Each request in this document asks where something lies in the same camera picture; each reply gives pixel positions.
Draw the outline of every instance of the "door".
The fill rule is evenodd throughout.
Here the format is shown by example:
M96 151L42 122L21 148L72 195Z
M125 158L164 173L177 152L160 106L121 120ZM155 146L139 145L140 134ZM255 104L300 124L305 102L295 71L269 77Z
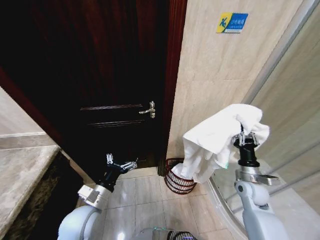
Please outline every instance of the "door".
M9 23L1 34L6 78L47 120L40 126L57 133L52 138L94 180L105 171L106 153L118 162L138 159L145 168L157 166L166 150L169 5L25 0L2 8ZM153 115L141 114L151 101Z

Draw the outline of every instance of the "wicker trash bin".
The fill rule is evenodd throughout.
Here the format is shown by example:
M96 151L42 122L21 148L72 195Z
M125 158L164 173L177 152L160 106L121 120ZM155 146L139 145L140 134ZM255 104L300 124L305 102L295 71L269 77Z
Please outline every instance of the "wicker trash bin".
M169 158L165 161L164 182L167 187L174 193L184 195L190 193L196 186L192 179L184 179L174 174L171 170L175 165L183 163L183 158Z

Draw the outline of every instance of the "marble countertop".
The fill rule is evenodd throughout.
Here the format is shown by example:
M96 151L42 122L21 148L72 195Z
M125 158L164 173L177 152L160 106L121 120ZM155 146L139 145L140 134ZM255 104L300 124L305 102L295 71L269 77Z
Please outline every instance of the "marble countertop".
M0 150L0 239L59 150L56 145Z

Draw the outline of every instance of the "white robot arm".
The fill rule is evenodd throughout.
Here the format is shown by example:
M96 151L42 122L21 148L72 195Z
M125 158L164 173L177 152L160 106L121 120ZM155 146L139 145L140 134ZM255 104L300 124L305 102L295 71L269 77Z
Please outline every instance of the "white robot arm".
M93 240L98 226L96 220L102 210L107 208L109 195L120 174L137 168L136 161L118 165L113 162L112 154L107 154L107 172L102 180L91 188L83 185L78 191L79 196L88 204L69 213L61 222L58 240Z
M235 190L243 205L243 222L249 240L289 240L285 226L275 215L269 193L264 185L278 185L279 178L260 172L260 163L255 156L258 141L254 133L245 135L243 130L233 137L233 145L240 151L235 171Z

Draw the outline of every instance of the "wooden door frame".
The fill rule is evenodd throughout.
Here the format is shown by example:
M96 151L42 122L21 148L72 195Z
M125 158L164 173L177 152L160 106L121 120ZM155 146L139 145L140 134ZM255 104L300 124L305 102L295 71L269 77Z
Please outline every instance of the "wooden door frame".
M166 155L169 142L171 118L175 100L176 83L179 70L181 46L184 34L188 0L168 0L167 45L164 79L164 98L162 116L161 150L158 158L158 174L165 173ZM17 87L0 66L1 87L23 108L23 110L62 148L65 149L64 138L50 121L33 105L23 91Z

